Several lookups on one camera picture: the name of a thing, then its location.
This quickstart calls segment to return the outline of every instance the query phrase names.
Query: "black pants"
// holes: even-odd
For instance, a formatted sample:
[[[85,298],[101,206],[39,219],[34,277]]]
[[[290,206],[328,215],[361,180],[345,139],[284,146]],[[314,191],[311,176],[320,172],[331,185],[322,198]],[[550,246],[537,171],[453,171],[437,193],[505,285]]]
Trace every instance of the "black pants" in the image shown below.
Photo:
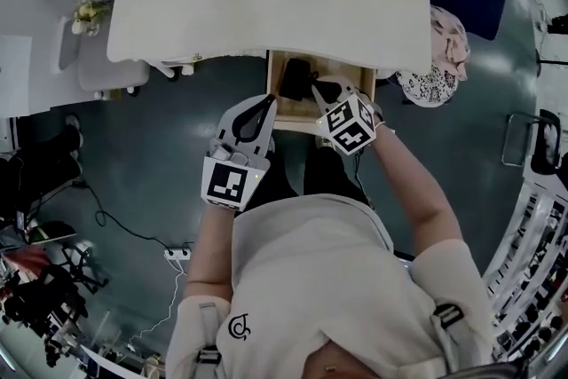
[[[298,195],[288,182],[281,155],[269,152],[266,157],[270,160],[271,167],[248,202],[245,211],[269,202],[295,198]],[[305,162],[304,194],[322,193],[345,196],[368,205],[363,192],[345,174],[339,153],[331,147],[318,149],[314,146]]]
[[[22,147],[1,168],[11,182],[9,191],[12,193],[12,200],[7,207],[4,204],[4,210],[15,208],[28,213],[32,202],[79,177],[81,169],[69,154],[79,145],[79,131],[68,125],[55,138]]]

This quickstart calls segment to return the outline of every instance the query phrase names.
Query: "pink clothing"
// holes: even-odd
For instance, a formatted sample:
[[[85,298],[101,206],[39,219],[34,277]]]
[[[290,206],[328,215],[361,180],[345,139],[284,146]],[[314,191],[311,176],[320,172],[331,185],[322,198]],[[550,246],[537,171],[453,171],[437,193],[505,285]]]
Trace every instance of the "pink clothing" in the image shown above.
[[[430,6],[432,60],[444,74],[468,79],[464,63],[469,60],[468,37],[462,22],[443,8]]]

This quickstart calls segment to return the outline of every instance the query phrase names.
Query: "power strip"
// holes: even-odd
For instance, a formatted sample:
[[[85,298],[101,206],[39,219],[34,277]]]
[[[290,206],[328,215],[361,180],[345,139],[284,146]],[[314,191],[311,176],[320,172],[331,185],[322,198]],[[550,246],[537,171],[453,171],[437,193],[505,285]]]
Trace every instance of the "power strip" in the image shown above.
[[[189,248],[170,248],[163,251],[163,256],[169,261],[189,261],[192,251]]]

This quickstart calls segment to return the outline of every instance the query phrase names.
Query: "shirt sleeve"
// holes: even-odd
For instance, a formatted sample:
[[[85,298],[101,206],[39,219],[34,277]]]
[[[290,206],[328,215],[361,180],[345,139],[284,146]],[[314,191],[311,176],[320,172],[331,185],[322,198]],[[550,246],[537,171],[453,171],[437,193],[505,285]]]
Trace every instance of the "shirt sleeve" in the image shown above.
[[[410,274],[436,305],[459,306],[469,328],[491,351],[491,305],[485,283],[464,241],[447,240],[432,245],[413,261]]]
[[[177,321],[166,357],[166,379],[191,379],[199,351],[205,347],[201,316],[202,304],[214,304],[219,325],[229,314],[231,305],[213,296],[190,296],[177,308]]]

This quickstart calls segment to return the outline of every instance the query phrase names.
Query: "person's left arm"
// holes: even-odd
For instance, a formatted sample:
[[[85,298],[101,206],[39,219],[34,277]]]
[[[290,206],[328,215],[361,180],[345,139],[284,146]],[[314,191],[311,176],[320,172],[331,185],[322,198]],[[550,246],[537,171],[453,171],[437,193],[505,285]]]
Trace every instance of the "person's left arm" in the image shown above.
[[[201,217],[199,238],[187,266],[184,298],[215,296],[233,299],[231,245],[234,212],[207,205]]]

